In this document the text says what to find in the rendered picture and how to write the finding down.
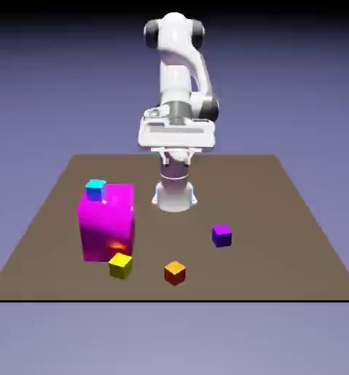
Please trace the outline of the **small purple cube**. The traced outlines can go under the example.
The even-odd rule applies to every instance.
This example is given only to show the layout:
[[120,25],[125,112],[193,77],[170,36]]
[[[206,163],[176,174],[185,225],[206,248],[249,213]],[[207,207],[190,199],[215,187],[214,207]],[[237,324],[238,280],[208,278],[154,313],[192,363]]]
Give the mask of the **small purple cube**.
[[226,224],[213,226],[212,241],[217,248],[229,247],[232,244],[231,228]]

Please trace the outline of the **large magenta box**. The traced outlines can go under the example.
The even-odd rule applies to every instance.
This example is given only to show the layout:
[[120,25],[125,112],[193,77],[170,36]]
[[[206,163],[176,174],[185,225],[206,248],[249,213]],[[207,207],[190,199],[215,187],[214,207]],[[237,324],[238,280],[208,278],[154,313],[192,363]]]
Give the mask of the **large magenta box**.
[[106,184],[106,200],[78,203],[78,225],[84,261],[109,261],[115,253],[131,255],[134,239],[133,185]]

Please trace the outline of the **small cyan cube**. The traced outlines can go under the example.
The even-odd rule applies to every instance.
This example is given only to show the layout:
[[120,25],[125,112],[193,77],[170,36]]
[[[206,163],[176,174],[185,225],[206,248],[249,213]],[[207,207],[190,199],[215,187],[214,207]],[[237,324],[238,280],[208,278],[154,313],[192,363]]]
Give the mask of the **small cyan cube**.
[[107,181],[104,179],[90,179],[85,184],[86,198],[89,201],[105,201],[106,184]]

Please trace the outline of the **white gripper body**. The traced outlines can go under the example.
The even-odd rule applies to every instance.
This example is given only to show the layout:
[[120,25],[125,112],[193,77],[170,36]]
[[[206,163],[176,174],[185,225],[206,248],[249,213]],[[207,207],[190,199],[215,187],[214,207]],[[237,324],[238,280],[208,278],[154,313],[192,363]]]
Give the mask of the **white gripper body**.
[[184,119],[184,125],[171,125],[169,118],[142,118],[138,144],[142,148],[212,149],[216,144],[216,125],[212,121]]

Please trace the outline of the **small yellow cube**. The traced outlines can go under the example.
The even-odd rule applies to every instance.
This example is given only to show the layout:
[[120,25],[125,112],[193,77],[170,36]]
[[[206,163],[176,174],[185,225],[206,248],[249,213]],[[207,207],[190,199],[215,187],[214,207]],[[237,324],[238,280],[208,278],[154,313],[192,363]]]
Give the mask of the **small yellow cube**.
[[131,273],[132,264],[132,256],[115,253],[109,260],[109,274],[114,278],[126,279]]

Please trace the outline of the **small orange cube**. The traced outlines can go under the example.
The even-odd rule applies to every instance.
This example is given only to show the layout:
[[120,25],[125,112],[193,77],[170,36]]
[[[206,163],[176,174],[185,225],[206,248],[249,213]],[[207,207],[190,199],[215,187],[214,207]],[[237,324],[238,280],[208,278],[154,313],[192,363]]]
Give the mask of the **small orange cube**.
[[164,279],[173,286],[185,281],[185,265],[178,261],[171,261],[164,267]]

